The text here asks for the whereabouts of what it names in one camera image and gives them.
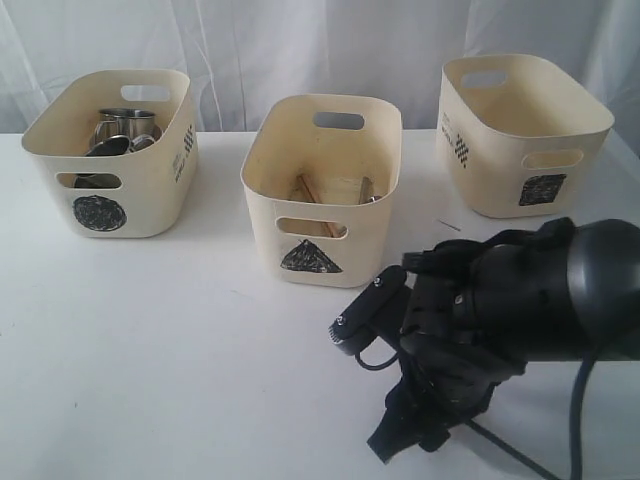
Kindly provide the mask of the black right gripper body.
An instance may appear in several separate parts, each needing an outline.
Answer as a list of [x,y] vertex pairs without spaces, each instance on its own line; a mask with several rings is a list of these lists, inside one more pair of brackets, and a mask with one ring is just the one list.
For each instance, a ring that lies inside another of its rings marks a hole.
[[528,363],[574,359],[568,259],[567,239],[536,234],[450,240],[404,254],[416,281],[400,337],[418,378],[476,415]]

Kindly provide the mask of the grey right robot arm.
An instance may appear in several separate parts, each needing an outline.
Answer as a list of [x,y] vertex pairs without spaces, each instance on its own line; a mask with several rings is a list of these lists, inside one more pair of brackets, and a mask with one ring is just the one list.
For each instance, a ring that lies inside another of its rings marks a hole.
[[531,362],[639,356],[639,230],[568,218],[404,255],[415,275],[395,333],[401,368],[369,438],[382,461],[484,413]]

